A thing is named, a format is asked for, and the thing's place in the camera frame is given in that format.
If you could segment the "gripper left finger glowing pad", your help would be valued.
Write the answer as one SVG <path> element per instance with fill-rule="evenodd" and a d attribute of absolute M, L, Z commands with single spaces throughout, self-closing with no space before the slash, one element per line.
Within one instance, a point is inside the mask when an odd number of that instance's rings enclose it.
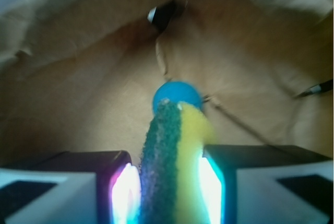
<path fill-rule="evenodd" d="M 1 167 L 1 223 L 136 223 L 140 181 L 127 151 L 59 152 Z"/>

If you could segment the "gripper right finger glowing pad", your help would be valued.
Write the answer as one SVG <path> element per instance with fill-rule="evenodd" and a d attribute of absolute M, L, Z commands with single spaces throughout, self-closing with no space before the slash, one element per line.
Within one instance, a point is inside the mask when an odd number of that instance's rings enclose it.
<path fill-rule="evenodd" d="M 210 223 L 333 223 L 333 160 L 298 146 L 206 145 Z"/>

